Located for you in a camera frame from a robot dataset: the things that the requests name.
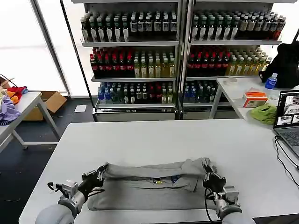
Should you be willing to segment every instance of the paper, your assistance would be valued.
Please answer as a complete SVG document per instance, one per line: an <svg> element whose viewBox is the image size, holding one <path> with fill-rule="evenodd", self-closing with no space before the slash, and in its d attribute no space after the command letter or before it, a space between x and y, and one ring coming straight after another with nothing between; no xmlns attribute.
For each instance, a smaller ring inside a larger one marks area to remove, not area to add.
<svg viewBox="0 0 299 224"><path fill-rule="evenodd" d="M76 106L75 113L77 113L77 112L85 112L85 110L86 110L86 104L84 104L84 105L78 105L78 106Z"/></svg>

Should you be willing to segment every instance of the metal shelving unit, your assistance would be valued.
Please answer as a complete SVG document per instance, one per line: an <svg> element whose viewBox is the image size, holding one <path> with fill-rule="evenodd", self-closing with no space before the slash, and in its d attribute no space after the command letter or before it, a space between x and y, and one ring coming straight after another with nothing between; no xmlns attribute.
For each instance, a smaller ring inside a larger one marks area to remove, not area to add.
<svg viewBox="0 0 299 224"><path fill-rule="evenodd" d="M219 40L219 41L192 41L190 39L193 12L195 10L229 10L232 11L265 11L272 8L273 3L294 3L297 0L189 0L187 8L187 19L186 19L186 32L184 40L184 52L182 62L182 75L179 87L179 101L181 105L180 111L184 113L184 108L188 111L192 111L192 108L209 108L212 107L212 103L184 103L184 90L186 81L212 81L222 77L187 77L187 61L190 53L191 46L194 45L227 45L227 46L258 46L258 45L279 45L281 41L268 41L268 40ZM229 103L223 103L222 106L229 106Z"/></svg>
<svg viewBox="0 0 299 224"><path fill-rule="evenodd" d="M179 72L180 68L180 55L182 53L182 42L183 42L183 30L185 25L185 12L182 11L182 8L186 8L187 0L71 0L73 3L83 3L85 12L88 11L96 11L96 12L117 12L117 11L161 11L161 10L175 10L177 13L177 25L178 30L177 33L174 35L170 35L169 37L154 37L153 39L143 39L140 40L136 37L129 37L129 42L82 42L83 47L92 48L92 47L136 47L138 49L142 49L142 47L146 47L146 49L152 47L159 47L161 49L171 48L174 49L174 58L175 58L175 71L176 77L168 77L168 78L95 78L92 77L91 81L95 83L100 82L172 82L173 83L173 102L171 104L133 104L133 105L100 105L97 101L93 104L93 118L95 121L98 121L98 117L102 116L104 113L108 112L121 112L121 113L138 113L139 110L142 112L152 112L154 111L156 114L161 112L165 113L172 113L173 119L175 118L176 114L176 106L177 106L177 98L175 96L178 92L179 81L181 80L181 73ZM90 98L91 93L89 91L89 87L86 81L86 77L84 74L84 70L80 61L80 57L77 51L76 44L73 39L73 35L71 32L71 28L68 22L68 18L66 15L66 11L64 8L63 1L60 0L61 7L64 13L64 18L66 24L68 26L68 30L70 32L71 40L73 43L73 47L75 49L75 53L77 55L77 59L82 71L82 75L85 80L86 87L89 92Z"/></svg>

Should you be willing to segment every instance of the white table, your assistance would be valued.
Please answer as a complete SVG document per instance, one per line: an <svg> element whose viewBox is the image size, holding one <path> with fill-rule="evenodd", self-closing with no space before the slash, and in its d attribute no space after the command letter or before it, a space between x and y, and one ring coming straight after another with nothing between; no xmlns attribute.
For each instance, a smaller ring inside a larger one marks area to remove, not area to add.
<svg viewBox="0 0 299 224"><path fill-rule="evenodd" d="M249 114L249 111L252 110L252 108L243 107L243 101L241 99L244 95L244 92L250 90L251 88L257 89L259 91L265 92L266 94L271 94L276 97L275 100L268 99L267 103L270 103L272 105L278 104L280 91L282 89L276 89L276 88L273 90L266 89L265 83L262 83L260 77L241 77L241 78L232 77L232 79L237 80L236 83L230 82L230 79L231 78L217 79L218 89L215 95L215 99L209 115L209 119L214 118L222 93L228 99L229 103L231 104L231 106L233 107L234 111L237 113L239 118L245 119L250 122L259 123L259 124L260 122L254 120Z"/></svg>
<svg viewBox="0 0 299 224"><path fill-rule="evenodd" d="M39 110L43 114L44 118L50 125L54 135L59 140L61 134L58 131L55 122L53 121L51 115L49 114L45 103L41 99L41 92L28 92L22 95L20 101L15 105L16 110L18 110L21 114L19 117L11 122L7 126L0 126L0 152L8 145L8 143L16 138L24 148L27 148L28 145L55 145L56 142L24 142L23 139L18 135L18 133L14 130L22 120L31 112L31 110L38 106Z"/></svg>
<svg viewBox="0 0 299 224"><path fill-rule="evenodd" d="M72 123L66 128L20 218L33 224L39 212L57 204L47 182L80 182L83 172L110 162L142 166L209 157L240 191L243 211L251 217L299 213L299 190L276 159L271 130L243 119ZM299 172L282 156L299 179ZM89 211L75 224L140 224L207 221L205 210Z"/></svg>

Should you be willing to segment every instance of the laptop screen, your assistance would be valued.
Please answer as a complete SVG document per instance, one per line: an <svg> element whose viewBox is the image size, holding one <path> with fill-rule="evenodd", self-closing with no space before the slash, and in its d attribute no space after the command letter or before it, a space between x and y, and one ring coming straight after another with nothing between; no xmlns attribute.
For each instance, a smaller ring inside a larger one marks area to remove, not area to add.
<svg viewBox="0 0 299 224"><path fill-rule="evenodd" d="M281 91L275 127L299 126L299 90Z"/></svg>

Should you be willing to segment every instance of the black stuffed toy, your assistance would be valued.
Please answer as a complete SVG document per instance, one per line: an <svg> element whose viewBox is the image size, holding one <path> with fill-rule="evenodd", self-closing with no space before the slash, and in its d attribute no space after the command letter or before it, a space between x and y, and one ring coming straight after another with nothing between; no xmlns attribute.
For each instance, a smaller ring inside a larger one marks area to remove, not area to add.
<svg viewBox="0 0 299 224"><path fill-rule="evenodd" d="M278 55L265 71L259 73L263 83L277 73L276 88L293 88L299 85L299 42L282 43L277 47Z"/></svg>

